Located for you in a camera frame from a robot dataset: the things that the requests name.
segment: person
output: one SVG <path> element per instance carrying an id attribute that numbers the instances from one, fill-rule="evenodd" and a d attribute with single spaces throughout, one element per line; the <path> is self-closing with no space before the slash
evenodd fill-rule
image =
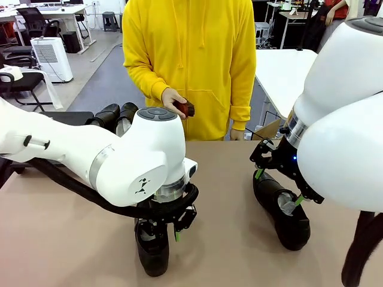
<path id="1" fill-rule="evenodd" d="M 345 21 L 348 13 L 348 3 L 346 0 L 325 0 L 324 5 L 330 9 L 326 15 L 326 30 L 319 43 L 318 53 L 322 50 L 335 29 Z"/>
<path id="2" fill-rule="evenodd" d="M 124 66 L 147 106 L 194 105 L 189 141 L 243 140 L 256 71 L 251 0 L 130 0 L 123 14 Z"/>

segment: hand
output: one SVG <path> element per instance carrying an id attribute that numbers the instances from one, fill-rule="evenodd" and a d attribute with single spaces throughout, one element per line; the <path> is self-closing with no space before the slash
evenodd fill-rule
<path id="1" fill-rule="evenodd" d="M 331 23 L 333 22 L 333 20 L 334 20 L 334 16 L 335 16 L 335 11 L 331 9 L 331 10 L 327 13 L 327 17 L 326 17 L 326 22 L 325 22 L 325 24 L 326 24 L 327 27 L 330 26 Z"/>
<path id="2" fill-rule="evenodd" d="M 181 97 L 176 90 L 174 90 L 173 88 L 166 88 L 162 92 L 163 106 L 167 108 L 168 110 L 175 112 L 177 115 L 180 116 L 182 120 L 185 120 L 186 119 L 185 114 L 173 105 L 175 101 L 180 103 L 186 103 L 186 99 Z"/>
<path id="3" fill-rule="evenodd" d="M 230 130 L 230 140 L 231 141 L 244 141 L 245 140 L 245 131 L 244 130 Z"/>

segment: computer monitor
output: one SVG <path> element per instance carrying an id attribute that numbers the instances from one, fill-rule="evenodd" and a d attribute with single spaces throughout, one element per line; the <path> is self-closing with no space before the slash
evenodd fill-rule
<path id="1" fill-rule="evenodd" d="M 83 0 L 69 0 L 69 3 L 77 5 L 77 4 L 84 4 L 84 1 Z"/>
<path id="2" fill-rule="evenodd" d="M 61 0 L 31 0 L 31 4 L 61 3 Z"/>

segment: beige tabletop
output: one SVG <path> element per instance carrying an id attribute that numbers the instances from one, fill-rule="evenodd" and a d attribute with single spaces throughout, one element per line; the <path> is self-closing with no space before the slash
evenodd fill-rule
<path id="1" fill-rule="evenodd" d="M 256 201 L 249 156 L 256 142 L 190 142 L 198 215 L 181 241 L 170 237 L 167 273 L 148 277 L 136 254 L 133 219 L 109 213 L 44 175 L 15 173 L 0 190 L 0 286 L 336 287 L 358 211 L 305 202 L 311 238 L 284 249 Z M 293 182 L 270 172 L 296 191 Z M 382 286 L 382 249 L 360 286 Z"/>

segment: desk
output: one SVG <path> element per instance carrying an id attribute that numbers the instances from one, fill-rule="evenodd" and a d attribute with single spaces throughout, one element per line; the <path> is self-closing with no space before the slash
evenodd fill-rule
<path id="1" fill-rule="evenodd" d="M 74 21 L 74 26 L 76 27 L 76 34 L 77 34 L 77 38 L 78 38 L 78 41 L 81 45 L 81 50 L 78 52 L 78 54 L 82 54 L 83 52 L 85 52 L 92 44 L 94 44 L 96 42 L 96 40 L 93 40 L 92 39 L 92 35 L 90 33 L 90 29 L 89 29 L 89 24 L 88 24 L 88 19 L 87 19 L 87 14 L 86 14 L 86 8 L 89 7 L 89 5 L 86 5 L 86 4 L 82 4 L 82 5 L 73 5 L 73 6 L 65 6 L 65 7 L 62 7 L 64 9 L 64 11 L 61 11 L 61 8 L 58 9 L 58 10 L 54 10 L 54 11 L 40 11 L 40 13 L 44 16 L 45 19 L 63 19 L 63 20 L 72 20 Z M 81 37 L 81 34 L 80 34 L 80 30 L 77 26 L 77 22 L 76 22 L 76 14 L 84 14 L 84 18 L 85 18 L 85 22 L 86 22 L 86 28 L 89 32 L 89 44 L 88 45 L 85 45 L 84 44 L 84 41 L 83 41 L 83 38 Z M 16 22 L 16 32 L 19 33 L 19 36 L 20 36 L 20 40 L 22 41 L 23 43 L 23 40 L 22 40 L 22 36 L 20 34 L 20 31 L 19 31 L 19 25 L 18 25 L 18 22 L 16 20 L 16 16 L 17 16 L 17 10 L 13 10 L 13 11 L 7 11 L 7 12 L 0 12 L 0 21 L 14 21 Z"/>
<path id="2" fill-rule="evenodd" d="M 268 13 L 269 13 L 269 7 L 273 7 L 273 12 L 271 14 L 271 18 L 270 18 L 270 21 L 269 23 L 272 23 L 273 20 L 274 20 L 274 12 L 275 12 L 275 9 L 276 7 L 282 7 L 283 6 L 283 2 L 268 2 L 268 7 L 266 9 L 266 16 L 265 16 L 265 22 L 267 22 L 268 20 Z M 297 8 L 297 7 L 300 7 L 299 5 L 291 5 L 292 8 Z"/>
<path id="3" fill-rule="evenodd" d="M 19 39 L 20 39 L 20 42 L 22 43 L 22 45 L 23 46 L 25 45 L 22 34 L 20 32 L 19 24 L 15 18 L 15 11 L 14 10 L 7 10 L 7 11 L 0 12 L 0 22 L 15 22 L 16 23 L 16 33 L 19 34 Z"/>
<path id="4" fill-rule="evenodd" d="M 169 237 L 169 268 L 157 278 L 139 263 L 132 218 L 109 213 L 32 169 L 13 174 L 0 190 L 0 286 L 342 286 L 359 212 L 328 200 L 304 202 L 310 241 L 299 252 L 287 251 L 253 194 L 249 156 L 256 145 L 187 143 L 187 156 L 198 161 L 192 179 L 200 191 L 198 215 L 180 242 Z M 285 176 L 270 174 L 297 191 Z M 382 286 L 382 252 L 379 245 L 360 286 Z"/>
<path id="5" fill-rule="evenodd" d="M 282 41 L 281 41 L 281 46 L 280 46 L 280 49 L 283 49 L 283 44 L 285 43 L 288 21 L 291 20 L 294 23 L 296 20 L 306 20 L 307 16 L 308 16 L 308 12 L 297 12 L 297 14 L 294 13 L 293 15 L 290 15 L 289 11 L 288 12 L 279 12 L 279 13 L 280 13 L 280 15 L 286 17 L 285 29 L 283 31 L 283 36 L 282 36 Z M 315 16 L 316 13 L 318 13 L 318 11 L 314 10 L 312 12 L 312 17 Z"/>
<path id="6" fill-rule="evenodd" d="M 256 77 L 266 93 L 260 126 L 270 102 L 283 119 L 288 117 L 316 58 L 311 50 L 257 50 Z"/>

